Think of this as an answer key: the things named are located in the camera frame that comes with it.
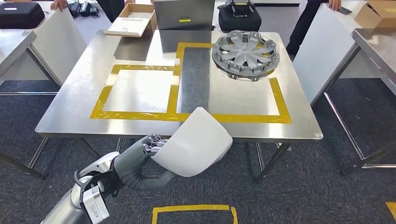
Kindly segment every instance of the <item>person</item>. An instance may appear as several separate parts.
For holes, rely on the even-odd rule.
[[[338,11],[341,7],[341,0],[308,0],[307,6],[298,19],[296,27],[294,27],[294,30],[291,33],[290,42],[286,47],[287,53],[292,60],[294,60],[294,57],[300,49],[300,45],[311,26],[320,4],[325,2],[329,2],[329,8],[334,11]]]
[[[124,0],[97,0],[97,2],[111,23],[114,22],[125,6]],[[57,10],[58,8],[61,11],[67,8],[67,0],[54,0],[51,4],[51,10]]]

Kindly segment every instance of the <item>metal table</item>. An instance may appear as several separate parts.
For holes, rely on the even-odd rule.
[[[352,147],[356,151],[359,160],[353,164],[350,168],[342,170],[342,174],[348,174],[356,170],[356,168],[396,168],[396,164],[372,164],[378,161],[380,158],[393,152],[396,149],[396,141],[381,148],[375,153],[364,156],[360,150],[358,144],[353,138],[351,132],[343,121],[341,115],[337,111],[336,106],[332,102],[327,91],[337,81],[342,72],[348,67],[350,62],[362,50],[379,69],[379,71],[386,77],[389,78],[393,83],[396,83],[396,29],[395,28],[377,28],[377,29],[355,29],[352,33],[352,38],[355,40],[355,44],[351,47],[345,57],[337,66],[336,70],[332,73],[329,82],[324,85],[322,93],[324,94],[327,102],[337,120],[341,124],[344,132],[348,136]],[[311,103],[314,106],[319,97],[316,97]]]
[[[0,29],[0,78],[12,66],[12,64],[24,53],[25,51],[31,56],[34,62],[40,67],[44,74],[50,80],[52,75],[45,68],[40,59],[36,56],[34,47],[32,46],[33,40],[36,38],[32,30],[24,29]],[[56,92],[0,92],[0,96],[54,96]],[[25,166],[15,160],[14,158],[0,152],[0,161],[3,161],[11,166],[14,166],[32,176],[42,179],[44,176],[33,169],[38,157],[40,156],[48,138],[44,138],[37,149],[35,155],[30,161],[28,166]]]
[[[99,31],[36,132],[46,138],[171,136],[202,106],[234,140],[256,142],[264,177],[291,143],[323,134],[279,34],[262,33],[276,42],[280,62],[257,82],[231,79],[216,67],[211,46],[222,35],[156,30],[125,38]],[[258,142],[282,143],[266,166]]]

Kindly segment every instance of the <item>carpet floor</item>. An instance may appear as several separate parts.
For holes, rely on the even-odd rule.
[[[29,88],[56,90],[47,81],[5,82],[0,91]],[[379,79],[341,79],[330,95],[351,132],[369,154],[394,140],[396,97]],[[0,150],[27,164],[41,138],[35,126],[53,97],[0,98]],[[295,144],[262,183],[255,146],[234,143],[223,160],[192,178],[175,177],[151,192],[124,189],[108,198],[110,218],[104,223],[148,224],[154,207],[194,204],[225,204],[236,209],[238,223],[394,223],[385,202],[396,201],[393,169],[359,170],[341,176],[357,156],[341,126],[321,99],[314,108],[324,139]],[[101,154],[115,149],[116,139],[88,139]],[[134,143],[125,139],[121,151]],[[262,144],[265,160],[276,147]],[[395,162],[395,156],[389,161]],[[36,169],[46,173],[43,181],[0,164],[0,223],[40,223],[73,185],[72,174],[93,158],[71,139],[50,139]],[[150,161],[148,174],[163,169]],[[184,211],[158,215],[158,224],[233,223],[230,211]]]

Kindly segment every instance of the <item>black carrying case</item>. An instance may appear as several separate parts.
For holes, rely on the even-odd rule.
[[[0,29],[33,29],[45,15],[37,2],[0,4]]]
[[[234,17],[232,10],[227,7],[219,9],[219,25],[221,31],[231,32],[233,30],[259,31],[261,26],[261,17],[254,8],[249,12],[247,17]]]

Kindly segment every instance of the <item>yellow tape outline on floor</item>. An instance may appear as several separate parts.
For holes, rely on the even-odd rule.
[[[177,46],[175,66],[147,66],[116,64],[107,78],[106,84],[100,93],[91,114],[91,119],[134,119],[134,120],[163,120],[163,121],[185,121],[189,113],[177,113],[177,98],[179,94],[180,78],[184,51],[186,48],[211,48],[211,43],[186,43],[181,42]],[[103,108],[115,84],[120,70],[157,70],[173,71],[172,86],[170,88],[169,100],[166,113],[163,112],[120,112],[104,111]],[[270,78],[269,83],[274,94],[279,115],[247,115],[247,114],[212,114],[220,123],[279,123],[290,124],[291,118],[284,101],[281,88],[277,78]]]
[[[390,213],[392,213],[393,218],[396,221],[396,202],[386,202],[386,206],[388,207]]]
[[[226,204],[198,204],[198,205],[178,205],[167,207],[153,208],[153,221],[151,224],[157,224],[158,213],[160,212],[175,212],[175,211],[204,211],[204,210],[217,210],[217,211],[230,211],[233,215],[233,224],[238,224],[238,217],[236,215],[235,207]]]

